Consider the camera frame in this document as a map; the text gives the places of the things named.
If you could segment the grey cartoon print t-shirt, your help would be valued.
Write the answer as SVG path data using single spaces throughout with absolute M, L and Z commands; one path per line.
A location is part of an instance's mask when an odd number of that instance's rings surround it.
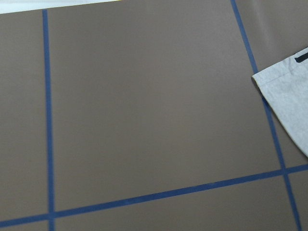
M 308 155 L 308 49 L 252 75 L 294 144 Z

